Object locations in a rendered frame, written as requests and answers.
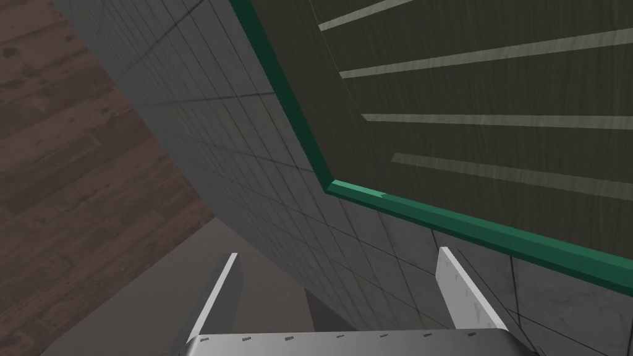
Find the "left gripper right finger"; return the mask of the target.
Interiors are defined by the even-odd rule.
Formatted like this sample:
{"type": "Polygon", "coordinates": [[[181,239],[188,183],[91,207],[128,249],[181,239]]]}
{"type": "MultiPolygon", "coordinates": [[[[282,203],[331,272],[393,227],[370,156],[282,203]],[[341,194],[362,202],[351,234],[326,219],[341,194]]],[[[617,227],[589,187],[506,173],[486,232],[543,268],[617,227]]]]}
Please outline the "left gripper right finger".
{"type": "Polygon", "coordinates": [[[448,247],[439,249],[435,278],[457,329],[507,330],[448,247]]]}

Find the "dark wooden door leaf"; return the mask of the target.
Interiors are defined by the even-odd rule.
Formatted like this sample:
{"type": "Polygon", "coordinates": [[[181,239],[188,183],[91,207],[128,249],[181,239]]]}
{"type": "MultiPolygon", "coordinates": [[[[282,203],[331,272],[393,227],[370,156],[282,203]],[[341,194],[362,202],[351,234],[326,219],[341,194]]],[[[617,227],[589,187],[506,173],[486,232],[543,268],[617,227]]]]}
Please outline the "dark wooden door leaf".
{"type": "Polygon", "coordinates": [[[633,260],[633,0],[251,0],[336,180],[633,260]]]}

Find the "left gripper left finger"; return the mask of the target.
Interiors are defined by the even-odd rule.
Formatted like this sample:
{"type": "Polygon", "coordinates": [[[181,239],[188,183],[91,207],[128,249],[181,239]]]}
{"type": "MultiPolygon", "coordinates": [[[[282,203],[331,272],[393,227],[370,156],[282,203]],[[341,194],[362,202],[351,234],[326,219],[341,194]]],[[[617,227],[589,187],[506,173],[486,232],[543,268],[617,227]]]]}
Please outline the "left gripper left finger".
{"type": "Polygon", "coordinates": [[[186,341],[200,335],[231,334],[243,286],[239,254],[223,255],[192,309],[186,341]]]}

